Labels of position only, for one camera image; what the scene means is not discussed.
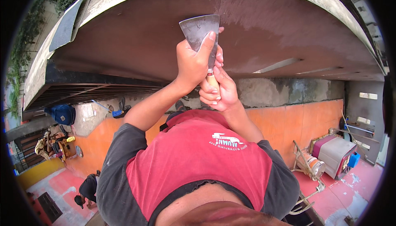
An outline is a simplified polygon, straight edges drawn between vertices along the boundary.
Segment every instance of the putty knife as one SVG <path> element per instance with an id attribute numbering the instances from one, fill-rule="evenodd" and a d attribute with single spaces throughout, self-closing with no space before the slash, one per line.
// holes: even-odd
<path id="1" fill-rule="evenodd" d="M 217 14 L 209 14 L 181 21 L 179 22 L 179 25 L 187 39 L 187 42 L 196 52 L 201 47 L 201 43 L 208 32 L 214 31 L 216 33 L 215 45 L 213 46 L 207 62 L 208 70 L 206 80 L 220 92 L 219 83 L 213 75 L 213 67 L 215 66 L 217 53 L 217 41 L 219 40 L 219 22 L 220 16 Z"/>

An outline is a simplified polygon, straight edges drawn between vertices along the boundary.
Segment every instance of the sandal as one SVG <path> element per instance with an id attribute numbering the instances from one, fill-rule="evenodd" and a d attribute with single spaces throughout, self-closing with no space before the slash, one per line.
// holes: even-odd
<path id="1" fill-rule="evenodd" d="M 187 111 L 186 107 L 184 106 L 181 100 L 176 102 L 176 111 Z"/>
<path id="2" fill-rule="evenodd" d="M 210 106 L 201 101 L 201 110 L 210 110 Z"/>

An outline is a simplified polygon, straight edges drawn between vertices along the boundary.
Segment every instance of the blue container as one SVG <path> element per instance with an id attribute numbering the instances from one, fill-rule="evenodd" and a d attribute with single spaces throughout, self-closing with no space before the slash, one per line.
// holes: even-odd
<path id="1" fill-rule="evenodd" d="M 355 167 L 356 164 L 358 164 L 359 159 L 360 159 L 360 155 L 357 152 L 354 152 L 353 154 L 350 155 L 348 166 Z"/>

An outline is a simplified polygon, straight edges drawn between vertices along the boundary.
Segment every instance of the fingernail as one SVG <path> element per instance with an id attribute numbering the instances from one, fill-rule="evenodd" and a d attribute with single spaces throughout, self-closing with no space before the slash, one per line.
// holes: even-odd
<path id="1" fill-rule="evenodd" d="M 215 39 L 216 39 L 216 33 L 215 33 L 214 31 L 211 31 L 211 32 L 209 33 L 209 38 L 210 38 L 211 40 L 215 40 Z"/>

